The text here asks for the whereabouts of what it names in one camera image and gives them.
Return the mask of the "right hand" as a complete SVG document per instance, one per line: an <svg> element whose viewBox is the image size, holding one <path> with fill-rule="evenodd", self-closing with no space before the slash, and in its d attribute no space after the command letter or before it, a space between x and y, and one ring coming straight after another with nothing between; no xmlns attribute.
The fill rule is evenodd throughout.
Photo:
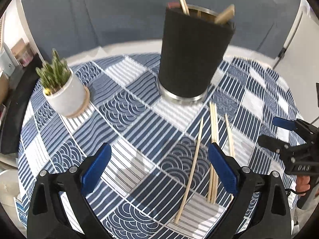
<svg viewBox="0 0 319 239"><path fill-rule="evenodd" d="M305 196L306 192L310 189L309 176L297 176L295 190L300 196Z"/></svg>

